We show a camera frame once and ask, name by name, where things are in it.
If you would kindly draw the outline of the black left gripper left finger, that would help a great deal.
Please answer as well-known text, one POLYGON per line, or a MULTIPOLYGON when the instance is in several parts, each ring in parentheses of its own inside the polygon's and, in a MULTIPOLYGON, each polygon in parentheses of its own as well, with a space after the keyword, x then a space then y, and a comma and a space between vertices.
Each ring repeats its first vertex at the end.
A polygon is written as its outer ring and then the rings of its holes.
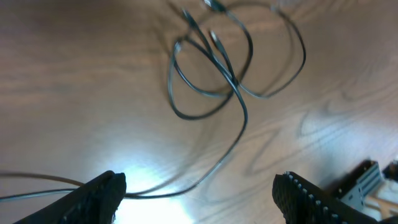
POLYGON ((15 224, 111 224, 125 194, 125 174, 109 170, 15 224))

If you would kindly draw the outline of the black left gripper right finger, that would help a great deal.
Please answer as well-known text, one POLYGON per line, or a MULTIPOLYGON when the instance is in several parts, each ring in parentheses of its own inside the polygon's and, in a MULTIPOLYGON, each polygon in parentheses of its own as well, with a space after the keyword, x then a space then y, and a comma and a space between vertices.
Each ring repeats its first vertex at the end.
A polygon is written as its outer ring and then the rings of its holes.
POLYGON ((294 172, 277 174, 272 198, 289 224, 377 224, 294 172))

